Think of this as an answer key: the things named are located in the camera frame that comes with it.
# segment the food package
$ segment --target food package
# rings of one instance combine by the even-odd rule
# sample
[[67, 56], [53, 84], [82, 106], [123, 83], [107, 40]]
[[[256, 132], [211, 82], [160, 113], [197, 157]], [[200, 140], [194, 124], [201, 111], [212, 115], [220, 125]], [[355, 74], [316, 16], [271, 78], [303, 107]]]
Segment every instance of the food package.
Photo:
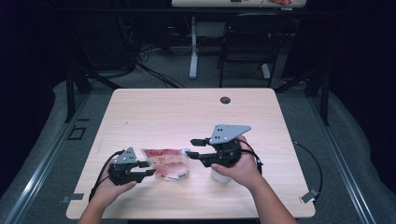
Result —
[[184, 179], [188, 172], [189, 157], [183, 149], [141, 149], [146, 160], [153, 166], [155, 176], [162, 177], [166, 180]]

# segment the desk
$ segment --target desk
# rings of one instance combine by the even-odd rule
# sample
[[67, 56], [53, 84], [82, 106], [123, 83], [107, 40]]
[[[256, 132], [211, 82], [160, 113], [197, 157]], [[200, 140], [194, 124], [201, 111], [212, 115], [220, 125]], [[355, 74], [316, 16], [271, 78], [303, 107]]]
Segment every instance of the desk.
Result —
[[[291, 0], [291, 3], [285, 6], [280, 4], [272, 3], [268, 0], [241, 0], [239, 2], [232, 2], [231, 0], [172, 0], [172, 7], [281, 7], [282, 9], [293, 9], [294, 7], [304, 7], [306, 0]], [[190, 64], [190, 79], [197, 78], [197, 66], [198, 66], [198, 53], [197, 53], [197, 42], [196, 38], [199, 36], [197, 32], [199, 23], [195, 21], [195, 17], [191, 20], [191, 64]], [[210, 31], [215, 31], [214, 34], [206, 36], [222, 36], [224, 25], [218, 26], [218, 30], [213, 30], [213, 26], [210, 27]], [[264, 64], [262, 67], [262, 73], [264, 77], [269, 77], [268, 65]]]
[[[220, 98], [227, 96], [227, 105]], [[294, 217], [312, 217], [315, 207], [301, 203], [308, 192], [276, 95], [271, 89], [135, 89], [116, 90], [93, 142], [72, 201], [69, 218], [79, 218], [88, 204], [94, 182], [106, 159], [133, 147], [143, 161], [141, 148], [189, 147], [200, 153], [212, 147], [193, 147], [192, 138], [210, 137], [216, 124], [251, 126], [244, 134], [263, 162], [263, 176]], [[145, 177], [122, 194], [104, 218], [203, 219], [255, 218], [250, 193], [233, 180], [224, 185], [210, 176], [210, 168], [189, 160], [189, 174], [180, 181]]]

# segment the human arm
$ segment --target human arm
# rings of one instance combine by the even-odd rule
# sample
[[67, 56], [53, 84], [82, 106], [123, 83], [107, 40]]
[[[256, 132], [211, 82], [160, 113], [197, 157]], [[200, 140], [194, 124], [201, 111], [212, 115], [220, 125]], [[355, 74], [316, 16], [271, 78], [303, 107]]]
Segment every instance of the human arm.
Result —
[[[251, 150], [244, 142], [246, 138], [239, 136], [241, 148]], [[256, 204], [260, 222], [264, 223], [297, 223], [288, 209], [276, 196], [268, 182], [257, 169], [254, 157], [249, 153], [242, 153], [241, 159], [233, 167], [227, 168], [212, 164], [212, 169], [221, 175], [231, 177], [240, 185], [245, 186], [251, 193]]]
[[84, 223], [101, 223], [102, 215], [106, 208], [111, 205], [116, 199], [124, 192], [132, 189], [136, 182], [130, 182], [124, 185], [116, 186], [108, 178], [108, 169], [110, 168], [109, 162], [105, 171], [101, 176], [101, 181], [103, 182], [97, 187], [95, 194], [93, 195], [90, 203], [85, 208], [78, 221], [78, 224]]

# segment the forearm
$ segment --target forearm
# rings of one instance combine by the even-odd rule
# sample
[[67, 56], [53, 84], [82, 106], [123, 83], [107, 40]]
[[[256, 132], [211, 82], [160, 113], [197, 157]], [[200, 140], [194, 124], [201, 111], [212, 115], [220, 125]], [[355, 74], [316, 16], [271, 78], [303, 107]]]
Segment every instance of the forearm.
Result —
[[81, 218], [78, 221], [78, 224], [84, 223], [101, 223], [102, 222], [102, 215], [105, 212], [105, 208], [101, 206], [97, 206], [94, 203], [88, 204], [85, 208], [84, 212], [81, 215]]
[[256, 204], [261, 224], [297, 223], [265, 179], [261, 178], [248, 189]]

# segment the chair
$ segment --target chair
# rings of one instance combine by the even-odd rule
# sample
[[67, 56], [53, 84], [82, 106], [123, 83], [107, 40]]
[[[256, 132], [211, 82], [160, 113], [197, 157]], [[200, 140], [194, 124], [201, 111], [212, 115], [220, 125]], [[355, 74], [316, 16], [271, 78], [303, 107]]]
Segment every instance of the chair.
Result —
[[222, 87], [224, 63], [258, 63], [272, 65], [267, 87], [271, 86], [276, 60], [290, 20], [282, 15], [242, 13], [230, 18], [224, 26], [219, 55], [219, 86]]

